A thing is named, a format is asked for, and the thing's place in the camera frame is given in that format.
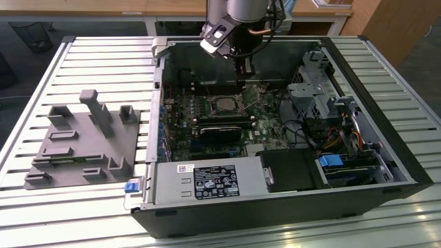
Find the power supply label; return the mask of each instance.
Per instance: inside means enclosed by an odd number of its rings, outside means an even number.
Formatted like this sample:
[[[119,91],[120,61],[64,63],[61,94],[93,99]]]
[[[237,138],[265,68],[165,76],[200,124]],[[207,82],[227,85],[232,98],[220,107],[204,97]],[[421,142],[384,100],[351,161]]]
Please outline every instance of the power supply label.
[[[235,165],[193,169],[197,200],[240,196]]]

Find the blue tab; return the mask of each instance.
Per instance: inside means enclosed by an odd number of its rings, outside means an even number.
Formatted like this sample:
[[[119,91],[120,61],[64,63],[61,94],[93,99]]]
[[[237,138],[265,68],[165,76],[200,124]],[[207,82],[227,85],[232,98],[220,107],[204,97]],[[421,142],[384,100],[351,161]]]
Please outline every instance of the blue tab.
[[[344,164],[340,155],[324,155],[321,158],[319,158],[319,161],[323,167],[341,166]]]
[[[139,192],[139,182],[128,182],[124,187],[125,193]]]

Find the wooden table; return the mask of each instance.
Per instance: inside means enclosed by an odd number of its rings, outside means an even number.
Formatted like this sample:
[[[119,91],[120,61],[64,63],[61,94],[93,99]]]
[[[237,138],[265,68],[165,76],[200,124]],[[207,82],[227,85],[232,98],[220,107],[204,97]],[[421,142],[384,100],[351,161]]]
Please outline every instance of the wooden table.
[[[332,23],[328,35],[340,34],[348,9],[320,9],[297,0],[293,22]],[[159,21],[204,21],[205,0],[0,0],[2,21],[143,21],[156,36]]]
[[[156,35],[159,21],[205,21],[205,0],[148,0],[145,14],[148,34]],[[293,22],[329,22],[328,35],[337,36],[352,14],[349,9],[321,9],[312,0],[297,0]]]

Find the floor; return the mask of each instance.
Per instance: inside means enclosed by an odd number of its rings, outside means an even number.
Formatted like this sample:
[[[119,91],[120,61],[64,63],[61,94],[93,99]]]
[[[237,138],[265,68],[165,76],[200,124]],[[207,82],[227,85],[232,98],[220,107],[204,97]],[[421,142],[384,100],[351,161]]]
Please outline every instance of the floor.
[[[27,105],[40,78],[51,63],[61,39],[65,35],[75,36],[144,36],[144,23],[136,22],[95,22],[95,23],[53,23],[55,31],[49,36],[55,47],[43,53],[32,53],[13,32],[8,23],[0,22],[0,52],[13,68],[19,82],[0,90],[0,148],[9,136],[11,130]],[[431,34],[420,41],[408,59],[399,67],[399,72],[408,80],[429,106],[441,115],[441,18],[433,25]]]
[[[53,48],[32,53],[7,22],[0,22],[0,52],[19,78],[9,88],[0,90],[0,149],[28,103],[33,90],[51,63],[63,37],[75,36],[145,36],[143,22],[57,22],[49,32]]]

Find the aluminum slotted table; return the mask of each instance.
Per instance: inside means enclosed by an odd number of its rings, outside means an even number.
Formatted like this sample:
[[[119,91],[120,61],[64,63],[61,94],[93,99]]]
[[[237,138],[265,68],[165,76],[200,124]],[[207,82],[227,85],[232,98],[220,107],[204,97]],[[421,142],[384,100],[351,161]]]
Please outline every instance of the aluminum slotted table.
[[[109,110],[141,110],[135,176],[145,173],[153,88],[153,37],[76,37],[61,44],[0,152],[0,247],[399,247],[441,240],[441,120],[369,41],[333,38],[340,52],[396,127],[435,185],[359,217],[153,239],[124,207],[124,183],[27,191],[24,177],[51,122],[52,104],[79,103],[96,89]],[[347,95],[351,94],[343,84]],[[141,198],[131,198],[136,203]]]

